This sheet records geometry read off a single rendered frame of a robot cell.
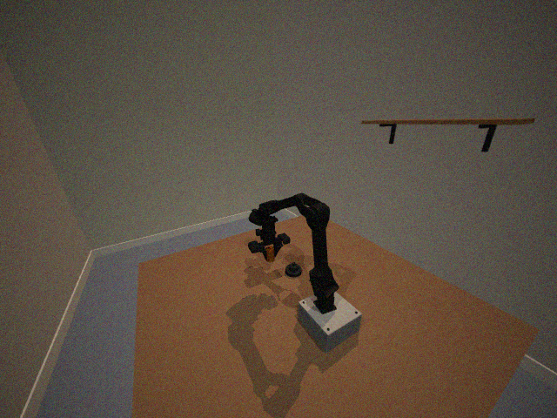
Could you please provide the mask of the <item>orange knob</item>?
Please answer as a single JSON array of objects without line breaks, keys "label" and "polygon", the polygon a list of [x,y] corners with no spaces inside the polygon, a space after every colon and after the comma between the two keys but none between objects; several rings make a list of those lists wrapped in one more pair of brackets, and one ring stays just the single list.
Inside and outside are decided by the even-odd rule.
[{"label": "orange knob", "polygon": [[267,262],[273,262],[274,259],[274,248],[272,246],[268,246],[266,249],[266,255],[267,255]]}]

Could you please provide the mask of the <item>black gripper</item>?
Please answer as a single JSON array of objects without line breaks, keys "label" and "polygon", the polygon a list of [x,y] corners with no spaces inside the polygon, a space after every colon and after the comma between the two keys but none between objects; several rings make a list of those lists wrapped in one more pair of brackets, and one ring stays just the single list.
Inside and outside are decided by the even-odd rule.
[{"label": "black gripper", "polygon": [[252,253],[262,253],[265,257],[265,260],[267,260],[265,246],[273,244],[275,258],[279,252],[279,249],[283,246],[282,241],[285,245],[290,243],[290,238],[285,233],[281,233],[278,235],[278,237],[275,238],[275,230],[271,232],[265,232],[261,229],[261,232],[263,233],[263,242],[258,243],[256,240],[249,242],[248,248]]}]

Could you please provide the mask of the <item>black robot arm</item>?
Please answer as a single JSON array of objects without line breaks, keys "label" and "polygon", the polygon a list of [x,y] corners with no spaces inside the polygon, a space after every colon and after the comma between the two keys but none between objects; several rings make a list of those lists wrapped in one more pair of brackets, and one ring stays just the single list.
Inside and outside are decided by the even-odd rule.
[{"label": "black robot arm", "polygon": [[260,204],[258,210],[252,209],[249,221],[262,226],[263,231],[271,232],[275,230],[275,222],[279,220],[270,215],[292,206],[299,209],[300,214],[306,218],[307,225],[312,229],[314,268],[309,271],[309,281],[314,296],[317,297],[313,303],[322,314],[327,314],[337,310],[334,306],[334,293],[339,289],[327,259],[326,227],[330,218],[329,206],[304,193],[299,193],[287,199],[270,200]]}]

